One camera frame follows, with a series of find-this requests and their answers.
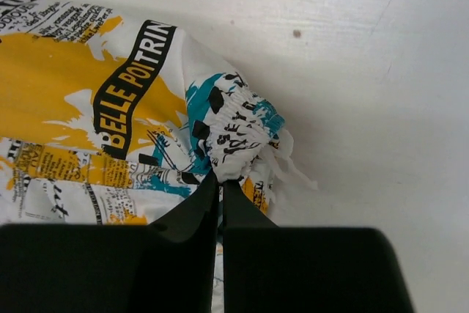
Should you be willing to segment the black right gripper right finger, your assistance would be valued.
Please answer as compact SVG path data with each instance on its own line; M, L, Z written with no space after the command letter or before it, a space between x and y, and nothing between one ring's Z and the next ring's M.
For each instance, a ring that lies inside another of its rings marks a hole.
M226 312L413 312L381 231L280 227L235 181L223 193Z

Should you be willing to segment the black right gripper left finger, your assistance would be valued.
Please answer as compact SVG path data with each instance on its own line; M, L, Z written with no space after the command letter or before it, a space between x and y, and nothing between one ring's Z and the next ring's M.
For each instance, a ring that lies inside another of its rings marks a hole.
M218 182L149 225L1 228L3 312L208 312Z

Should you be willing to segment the white yellow teal printed shorts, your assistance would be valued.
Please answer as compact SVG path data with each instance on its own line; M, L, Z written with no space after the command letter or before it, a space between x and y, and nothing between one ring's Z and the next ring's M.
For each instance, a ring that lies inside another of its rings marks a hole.
M148 225L210 171L266 213L299 175L273 105L184 30L73 1L1 2L1 222Z

